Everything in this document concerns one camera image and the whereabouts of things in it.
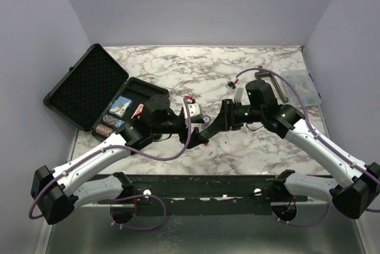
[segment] wall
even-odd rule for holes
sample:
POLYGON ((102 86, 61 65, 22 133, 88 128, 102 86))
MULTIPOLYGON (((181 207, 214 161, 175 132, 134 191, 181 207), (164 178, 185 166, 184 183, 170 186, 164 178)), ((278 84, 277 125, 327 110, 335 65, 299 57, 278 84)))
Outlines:
POLYGON ((68 0, 0 0, 1 253, 33 253, 34 171, 64 162, 74 128, 43 97, 90 45, 68 0))
POLYGON ((104 45, 304 45, 330 0, 70 0, 104 45))
MULTIPOLYGON (((380 2, 332 0, 305 49, 332 139, 380 164, 380 2)), ((372 207, 380 208, 380 199, 372 207)), ((366 214, 373 240, 380 215, 366 214)))

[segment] marble tabletop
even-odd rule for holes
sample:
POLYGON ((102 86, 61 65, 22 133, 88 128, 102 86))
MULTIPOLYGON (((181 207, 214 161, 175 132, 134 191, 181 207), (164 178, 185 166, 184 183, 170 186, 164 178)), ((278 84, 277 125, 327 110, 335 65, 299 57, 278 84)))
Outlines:
MULTIPOLYGON (((300 47, 106 47, 131 77, 151 82, 170 92, 170 107, 178 113, 182 96, 192 95, 205 115, 214 119, 222 99, 232 95, 225 88, 241 70, 262 65, 275 72, 305 69, 300 47)), ((254 79, 254 72, 239 77, 242 85, 254 79)), ((248 98, 243 97, 243 104, 248 98)), ((317 107, 309 109, 311 122, 324 133, 317 107)), ((261 125, 253 124, 252 129, 261 125)), ((72 158, 77 158, 100 143, 91 134, 79 131, 72 158)), ((144 152, 170 157, 182 148, 178 136, 154 142, 144 152)), ((316 161, 293 144, 265 128, 252 132, 245 126, 222 132, 177 160, 159 162, 133 155, 109 166, 103 174, 279 174, 293 169, 304 174, 326 174, 316 161)))

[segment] black case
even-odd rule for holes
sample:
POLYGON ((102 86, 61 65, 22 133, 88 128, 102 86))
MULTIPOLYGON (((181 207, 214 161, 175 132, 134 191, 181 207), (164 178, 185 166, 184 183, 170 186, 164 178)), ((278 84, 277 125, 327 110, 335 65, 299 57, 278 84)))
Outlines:
POLYGON ((95 128, 119 96, 131 99, 132 103, 122 118, 110 115, 126 121, 151 96, 169 94, 167 89, 128 77, 128 73, 97 43, 70 67, 43 102, 77 128, 91 131, 96 138, 104 140, 106 137, 98 134, 95 128))

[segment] plastic box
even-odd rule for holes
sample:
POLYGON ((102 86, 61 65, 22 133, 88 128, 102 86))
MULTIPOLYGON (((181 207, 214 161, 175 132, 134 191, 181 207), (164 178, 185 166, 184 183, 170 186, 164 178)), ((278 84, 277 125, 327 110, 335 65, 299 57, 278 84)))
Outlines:
MULTIPOLYGON (((307 70, 285 71, 282 72, 281 75, 294 86, 306 107, 319 106, 321 104, 321 97, 319 96, 307 70)), ((284 94, 289 98, 289 102, 295 107, 301 108, 296 95, 288 85, 283 83, 283 88, 284 94)))
POLYGON ((77 128, 91 132, 99 140, 107 136, 99 134, 99 124, 113 129, 104 122, 104 115, 125 122, 132 118, 141 104, 156 94, 168 95, 169 91, 143 80, 131 77, 100 44, 92 45, 81 59, 70 67, 69 72, 43 102, 77 128), (110 107, 123 96, 131 100, 122 116, 115 116, 110 107))

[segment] hammer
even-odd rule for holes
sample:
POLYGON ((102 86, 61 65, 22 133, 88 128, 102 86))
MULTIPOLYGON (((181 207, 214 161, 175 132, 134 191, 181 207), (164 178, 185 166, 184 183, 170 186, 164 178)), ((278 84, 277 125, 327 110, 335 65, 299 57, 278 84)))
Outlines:
POLYGON ((274 86, 275 90, 278 92, 278 95, 280 96, 281 101, 283 101, 283 103, 287 103, 289 101, 289 99, 287 97, 285 97, 283 90, 281 90, 281 87, 278 84, 278 82, 277 82, 277 80, 273 74, 271 74, 269 72, 260 71, 260 72, 255 73, 255 77, 256 77, 256 79, 261 79, 261 78, 265 78, 265 77, 271 78, 273 86, 274 86))

